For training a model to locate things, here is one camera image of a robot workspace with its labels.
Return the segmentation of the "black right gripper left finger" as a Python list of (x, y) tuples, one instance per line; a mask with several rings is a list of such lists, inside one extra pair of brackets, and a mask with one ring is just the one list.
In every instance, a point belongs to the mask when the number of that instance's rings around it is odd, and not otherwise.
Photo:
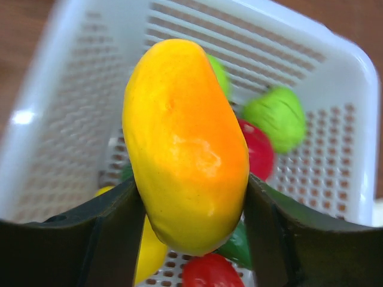
[(44, 222), (1, 221), (1, 285), (133, 286), (144, 216), (130, 179)]

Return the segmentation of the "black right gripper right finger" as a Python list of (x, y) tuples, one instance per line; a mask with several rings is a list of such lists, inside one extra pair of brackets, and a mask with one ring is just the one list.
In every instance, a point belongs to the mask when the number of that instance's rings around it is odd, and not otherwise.
[(382, 228), (311, 209), (250, 175), (244, 204), (256, 286), (382, 286)]

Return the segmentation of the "red orange fake mango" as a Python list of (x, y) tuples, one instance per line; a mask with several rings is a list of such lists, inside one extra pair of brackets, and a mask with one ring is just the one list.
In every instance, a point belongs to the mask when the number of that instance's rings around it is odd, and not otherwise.
[(215, 253), (190, 260), (183, 268), (182, 284), (186, 287), (244, 287), (242, 279), (231, 263)]

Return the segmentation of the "yellow orange fake fruit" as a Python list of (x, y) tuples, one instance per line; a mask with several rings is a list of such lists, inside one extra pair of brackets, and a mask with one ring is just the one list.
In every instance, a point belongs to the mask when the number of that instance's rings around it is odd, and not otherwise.
[(130, 76), (121, 122), (157, 237), (195, 256), (220, 247), (241, 217), (249, 155), (203, 48), (185, 39), (154, 44)]

